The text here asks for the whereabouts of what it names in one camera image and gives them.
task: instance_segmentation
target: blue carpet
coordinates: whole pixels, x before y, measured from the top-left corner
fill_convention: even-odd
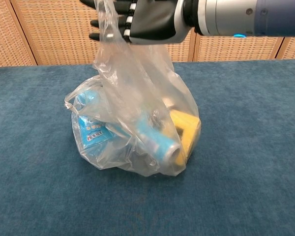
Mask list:
[[[90,65],[0,68],[0,236],[295,236],[295,60],[176,63],[202,133],[177,177],[83,160]]]

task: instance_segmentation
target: clear plastic bag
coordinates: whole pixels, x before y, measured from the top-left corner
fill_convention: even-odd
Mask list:
[[[165,46],[127,44],[113,1],[95,5],[101,45],[93,65],[99,76],[65,98],[78,150],[99,169],[176,176],[199,138],[198,106]]]

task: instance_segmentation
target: robotic hand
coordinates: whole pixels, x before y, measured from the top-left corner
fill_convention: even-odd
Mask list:
[[[93,0],[80,0],[95,9]],[[295,0],[117,0],[127,42],[182,42],[191,28],[207,36],[295,36]],[[91,25],[98,27],[98,21]],[[89,37],[99,40],[98,33]]]

